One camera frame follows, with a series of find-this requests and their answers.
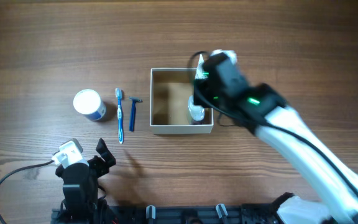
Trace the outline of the white cream tube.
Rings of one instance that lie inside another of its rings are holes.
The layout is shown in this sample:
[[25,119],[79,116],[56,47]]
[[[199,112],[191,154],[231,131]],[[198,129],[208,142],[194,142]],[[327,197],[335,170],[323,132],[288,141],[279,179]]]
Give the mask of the white cream tube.
[[196,68],[195,79],[205,79],[205,78],[207,78],[207,75],[204,74],[204,70],[202,68],[203,63],[204,63],[204,58],[203,58],[203,55],[200,54],[200,57],[198,59],[198,65],[197,65],[197,68]]

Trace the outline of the clear spray bottle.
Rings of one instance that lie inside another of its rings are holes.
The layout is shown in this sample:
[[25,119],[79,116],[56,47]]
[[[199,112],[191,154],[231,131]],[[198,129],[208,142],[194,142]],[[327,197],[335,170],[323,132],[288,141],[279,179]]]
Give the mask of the clear spray bottle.
[[191,95],[188,99],[187,119],[190,125],[203,124],[205,111],[202,106],[194,104],[194,97]]

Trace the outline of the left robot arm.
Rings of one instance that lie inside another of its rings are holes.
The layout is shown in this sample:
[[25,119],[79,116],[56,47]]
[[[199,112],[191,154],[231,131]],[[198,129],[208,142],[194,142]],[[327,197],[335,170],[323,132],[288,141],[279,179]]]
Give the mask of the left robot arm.
[[105,197],[98,191],[104,190],[98,179],[109,173],[116,165],[116,159],[103,139],[96,146],[98,156],[86,160],[83,148],[73,138],[59,147],[52,156],[58,166],[55,175],[63,180],[64,199],[60,208],[52,211],[52,223],[118,223]]

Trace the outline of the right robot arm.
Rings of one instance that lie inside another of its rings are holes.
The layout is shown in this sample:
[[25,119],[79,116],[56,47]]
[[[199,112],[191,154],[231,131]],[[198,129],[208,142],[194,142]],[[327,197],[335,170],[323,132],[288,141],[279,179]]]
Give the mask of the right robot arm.
[[280,223],[358,223],[358,175],[341,162],[298,112],[270,85],[251,85],[232,51],[199,51],[187,73],[196,105],[231,118],[280,153],[311,185],[320,202],[285,193],[272,203]]

